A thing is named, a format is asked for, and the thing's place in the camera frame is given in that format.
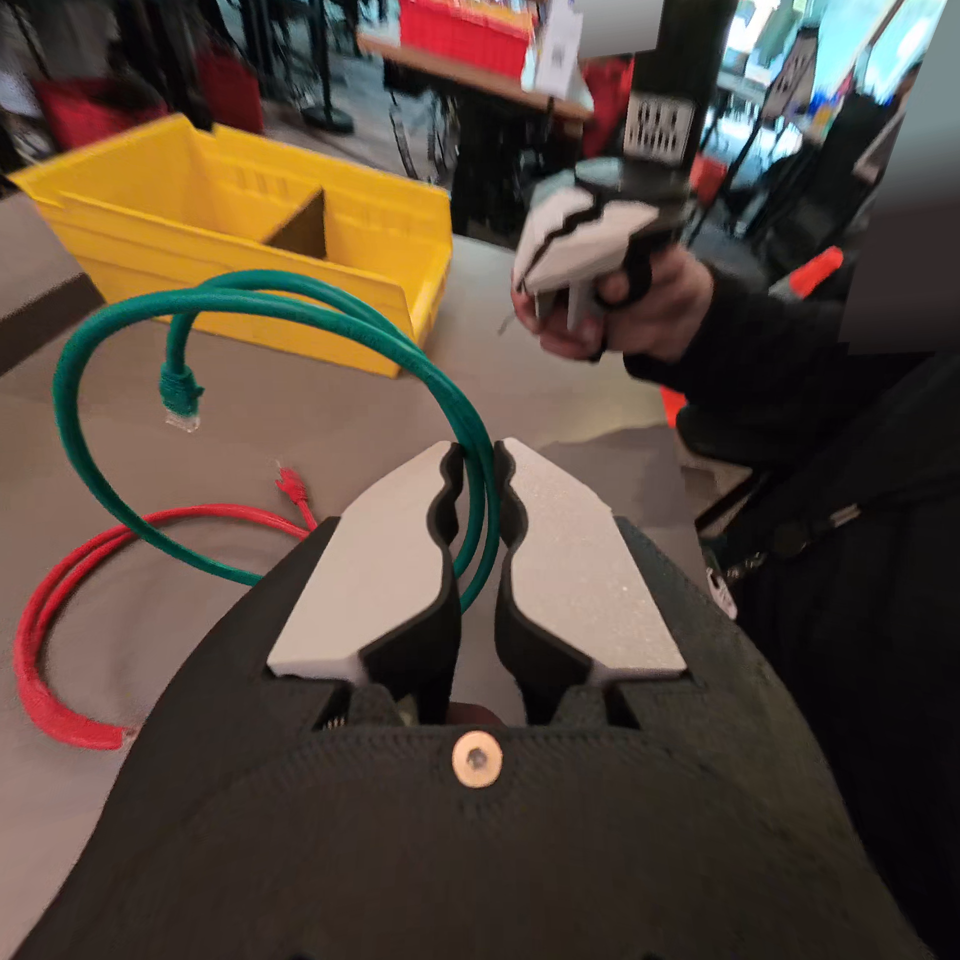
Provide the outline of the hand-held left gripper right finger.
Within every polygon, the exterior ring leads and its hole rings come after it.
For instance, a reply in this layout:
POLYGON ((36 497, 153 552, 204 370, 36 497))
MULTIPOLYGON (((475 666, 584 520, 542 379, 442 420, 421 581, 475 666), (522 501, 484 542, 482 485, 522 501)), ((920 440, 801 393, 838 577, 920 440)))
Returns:
POLYGON ((675 682, 688 664, 612 508, 516 438, 494 448, 506 554, 494 617, 498 659, 526 723, 549 724, 572 689, 675 682))

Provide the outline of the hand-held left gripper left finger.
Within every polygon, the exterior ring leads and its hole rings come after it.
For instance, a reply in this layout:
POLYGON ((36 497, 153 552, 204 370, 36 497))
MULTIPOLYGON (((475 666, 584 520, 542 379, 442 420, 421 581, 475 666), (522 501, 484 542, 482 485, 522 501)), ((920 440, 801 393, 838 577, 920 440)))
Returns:
POLYGON ((439 441, 338 518, 267 656, 270 675, 381 686, 420 723, 447 720, 462 638, 451 545, 464 452, 439 441))

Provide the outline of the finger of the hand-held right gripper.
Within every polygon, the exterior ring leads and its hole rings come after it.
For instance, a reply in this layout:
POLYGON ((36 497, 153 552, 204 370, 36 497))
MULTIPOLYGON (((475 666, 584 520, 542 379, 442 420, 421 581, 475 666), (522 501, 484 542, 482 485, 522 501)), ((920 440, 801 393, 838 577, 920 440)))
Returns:
POLYGON ((596 241, 589 233, 600 217, 598 199, 579 186, 558 188, 530 210, 513 260, 513 291, 534 300, 538 317, 565 294, 566 327, 581 326, 596 275, 596 241))
POLYGON ((525 291, 534 297, 567 293, 567 330, 577 332, 591 311, 594 282, 623 266, 630 243, 658 220, 644 202, 609 202, 594 219, 545 240, 525 268, 525 291))

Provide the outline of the person's right forearm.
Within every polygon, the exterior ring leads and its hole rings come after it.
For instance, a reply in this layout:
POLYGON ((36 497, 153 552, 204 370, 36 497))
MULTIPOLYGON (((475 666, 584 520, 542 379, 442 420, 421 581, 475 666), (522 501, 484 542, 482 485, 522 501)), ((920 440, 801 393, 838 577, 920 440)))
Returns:
POLYGON ((685 351, 673 361, 626 353, 623 364, 632 378, 684 395, 723 460, 737 462, 730 449, 742 447, 748 463, 785 468, 817 430, 802 422, 815 369, 837 340, 848 273, 834 270, 810 297, 796 299, 705 268, 713 295, 685 351))

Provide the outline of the person's right hand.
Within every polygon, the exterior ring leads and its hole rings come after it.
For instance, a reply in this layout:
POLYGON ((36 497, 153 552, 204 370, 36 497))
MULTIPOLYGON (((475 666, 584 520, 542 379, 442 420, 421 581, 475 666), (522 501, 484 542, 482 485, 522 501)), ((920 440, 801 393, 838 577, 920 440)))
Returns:
POLYGON ((538 318, 533 298, 513 290, 512 309, 547 354, 588 362, 606 351, 674 363, 706 317, 714 278, 704 263, 679 244, 655 251, 650 272, 646 294, 633 303, 627 303, 630 282, 625 271, 598 277, 594 298, 609 309, 585 317, 575 330, 568 328, 567 308, 560 301, 555 301, 551 314, 538 318))

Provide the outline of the printed marker board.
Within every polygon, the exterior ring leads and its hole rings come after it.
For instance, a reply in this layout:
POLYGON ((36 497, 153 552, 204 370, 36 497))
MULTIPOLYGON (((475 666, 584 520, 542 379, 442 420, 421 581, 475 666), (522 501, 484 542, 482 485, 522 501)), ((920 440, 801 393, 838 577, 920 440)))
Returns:
POLYGON ((800 27, 779 72, 767 88, 759 112, 760 120, 791 119, 809 107, 818 50, 819 26, 800 27))

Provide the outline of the white paper sign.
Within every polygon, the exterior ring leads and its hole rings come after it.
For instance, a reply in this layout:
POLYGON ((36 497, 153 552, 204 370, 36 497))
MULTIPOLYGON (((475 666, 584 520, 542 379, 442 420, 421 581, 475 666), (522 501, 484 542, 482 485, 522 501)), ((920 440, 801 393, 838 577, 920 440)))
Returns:
POLYGON ((550 1, 535 40, 534 90, 567 97, 577 72, 583 15, 572 1, 550 1))

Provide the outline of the wooden work table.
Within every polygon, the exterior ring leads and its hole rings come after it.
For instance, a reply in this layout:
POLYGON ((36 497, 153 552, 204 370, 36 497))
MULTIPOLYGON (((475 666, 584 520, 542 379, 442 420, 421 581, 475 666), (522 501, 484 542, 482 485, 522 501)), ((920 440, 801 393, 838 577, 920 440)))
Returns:
POLYGON ((359 49, 385 61, 410 68, 437 79, 453 82, 469 90, 485 93, 523 107, 546 114, 586 123, 594 116, 594 101, 582 78, 572 78, 564 97, 550 97, 535 89, 534 80, 538 56, 536 46, 528 49, 519 78, 508 78, 496 72, 463 63, 447 56, 426 52, 401 42, 395 24, 382 28, 360 30, 356 34, 359 49))

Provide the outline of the red plastic bin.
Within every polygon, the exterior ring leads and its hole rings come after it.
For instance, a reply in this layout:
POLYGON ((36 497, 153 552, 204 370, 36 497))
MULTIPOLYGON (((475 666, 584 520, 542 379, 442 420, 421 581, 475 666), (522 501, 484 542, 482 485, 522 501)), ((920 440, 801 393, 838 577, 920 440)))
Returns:
POLYGON ((403 45, 520 80, 538 15, 525 2, 400 1, 403 45))

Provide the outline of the brown cardboard bin divider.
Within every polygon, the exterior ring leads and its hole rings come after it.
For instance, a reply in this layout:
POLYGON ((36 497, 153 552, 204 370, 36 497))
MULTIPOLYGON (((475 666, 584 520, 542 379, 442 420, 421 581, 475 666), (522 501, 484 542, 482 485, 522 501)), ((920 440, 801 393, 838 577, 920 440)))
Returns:
POLYGON ((274 229, 262 244, 289 254, 326 260, 328 258, 326 208, 326 191, 319 188, 274 229))

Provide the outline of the person's black clothed torso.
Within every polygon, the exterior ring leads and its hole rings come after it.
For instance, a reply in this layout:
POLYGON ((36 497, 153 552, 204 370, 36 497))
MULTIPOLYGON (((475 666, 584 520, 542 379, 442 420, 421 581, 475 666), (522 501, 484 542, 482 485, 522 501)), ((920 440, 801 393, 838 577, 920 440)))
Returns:
POLYGON ((936 958, 958 958, 958 355, 815 368, 786 467, 749 473, 715 557, 739 621, 796 698, 884 882, 936 958))

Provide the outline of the yellow plastic bin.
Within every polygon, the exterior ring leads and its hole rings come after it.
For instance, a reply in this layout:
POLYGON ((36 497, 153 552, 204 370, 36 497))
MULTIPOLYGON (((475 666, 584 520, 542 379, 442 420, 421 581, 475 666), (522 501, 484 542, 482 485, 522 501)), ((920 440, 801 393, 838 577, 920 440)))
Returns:
POLYGON ((439 187, 183 115, 15 173, 108 304, 239 271, 298 274, 379 311, 424 346, 453 254, 439 187), (327 258, 264 246, 314 191, 327 258))

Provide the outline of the red bag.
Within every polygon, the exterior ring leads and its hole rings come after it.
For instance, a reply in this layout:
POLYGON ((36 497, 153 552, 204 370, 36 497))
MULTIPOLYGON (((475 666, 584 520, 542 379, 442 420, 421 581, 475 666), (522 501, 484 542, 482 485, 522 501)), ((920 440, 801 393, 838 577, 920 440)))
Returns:
POLYGON ((31 85, 62 151, 90 146, 169 114, 162 97, 137 77, 37 78, 31 85))

